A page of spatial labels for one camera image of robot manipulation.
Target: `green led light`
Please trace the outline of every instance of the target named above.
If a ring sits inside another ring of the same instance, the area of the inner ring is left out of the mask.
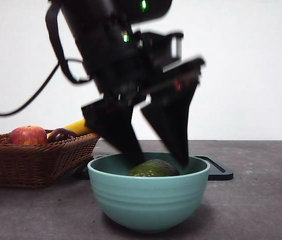
[[[146,1],[143,0],[143,1],[142,1],[142,11],[144,12],[145,9],[146,9]]]
[[[129,41],[129,35],[128,34],[124,34],[123,35],[123,41],[124,42],[128,42]]]

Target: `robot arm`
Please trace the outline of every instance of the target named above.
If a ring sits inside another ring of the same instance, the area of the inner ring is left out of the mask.
[[[172,0],[51,0],[46,25],[65,76],[75,80],[64,58],[57,29],[62,11],[83,58],[87,74],[103,99],[82,107],[86,124],[135,164],[143,162],[131,125],[133,107],[151,96],[142,113],[171,154],[188,163],[187,124],[199,83],[201,58],[169,71],[181,58],[182,33],[133,32],[131,24],[163,16]]]

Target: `black cable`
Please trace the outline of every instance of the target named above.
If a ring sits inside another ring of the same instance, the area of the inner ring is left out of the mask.
[[[67,77],[67,79],[69,79],[71,83],[80,84],[80,83],[88,82],[90,79],[85,79],[85,78],[75,79],[67,64],[68,60],[65,59],[60,36],[59,36],[59,31],[58,31],[58,23],[57,23],[57,15],[60,11],[60,8],[61,8],[61,3],[59,1],[54,0],[51,2],[51,6],[49,7],[45,15],[46,28],[49,34],[52,48],[54,50],[58,63],[60,64],[62,72]]]
[[[81,63],[81,60],[78,59],[72,59],[69,58],[66,61],[70,61],[70,62],[79,62]],[[10,116],[13,114],[16,114],[17,112],[23,110],[24,108],[26,108],[44,89],[44,87],[48,84],[48,82],[51,80],[51,78],[53,77],[53,75],[55,74],[56,70],[58,69],[58,67],[60,66],[60,63],[58,63],[57,65],[55,65],[54,69],[52,70],[52,72],[50,73],[50,75],[47,77],[47,79],[45,80],[45,82],[42,84],[42,86],[33,94],[33,96],[26,101],[22,106],[20,106],[19,108],[17,108],[16,110],[10,111],[10,112],[0,112],[0,116],[1,117],[5,117],[5,116]]]

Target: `plum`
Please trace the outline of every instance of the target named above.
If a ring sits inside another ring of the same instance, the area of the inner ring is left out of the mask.
[[[48,143],[58,142],[62,140],[67,140],[71,138],[76,138],[77,134],[66,128],[57,128],[53,130],[47,139]]]

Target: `bowl rim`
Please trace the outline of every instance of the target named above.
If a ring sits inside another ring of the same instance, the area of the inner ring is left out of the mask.
[[[160,152],[160,151],[149,151],[149,152],[144,152],[144,153],[155,153],[155,154],[170,154],[169,152]],[[105,155],[105,156],[100,156],[98,158],[95,158],[93,160],[91,160],[88,164],[87,164],[87,168],[89,171],[95,172],[97,174],[101,174],[101,175],[105,175],[105,176],[111,176],[111,177],[117,177],[117,178],[123,178],[123,179],[143,179],[143,180],[157,180],[157,179],[181,179],[181,178],[185,178],[185,177],[191,177],[191,176],[195,176],[195,175],[200,175],[203,174],[207,171],[209,171],[211,165],[208,161],[195,157],[195,156],[191,156],[189,155],[189,157],[197,159],[199,161],[204,162],[207,166],[205,169],[201,170],[201,171],[197,171],[194,173],[190,173],[190,174],[184,174],[184,175],[177,175],[177,176],[128,176],[128,175],[118,175],[118,174],[113,174],[113,173],[108,173],[108,172],[104,172],[104,171],[99,171],[94,169],[91,164],[93,164],[94,162],[101,160],[103,158],[107,158],[109,156],[115,156],[115,155],[122,155],[122,153],[116,153],[116,154],[110,154],[110,155]]]

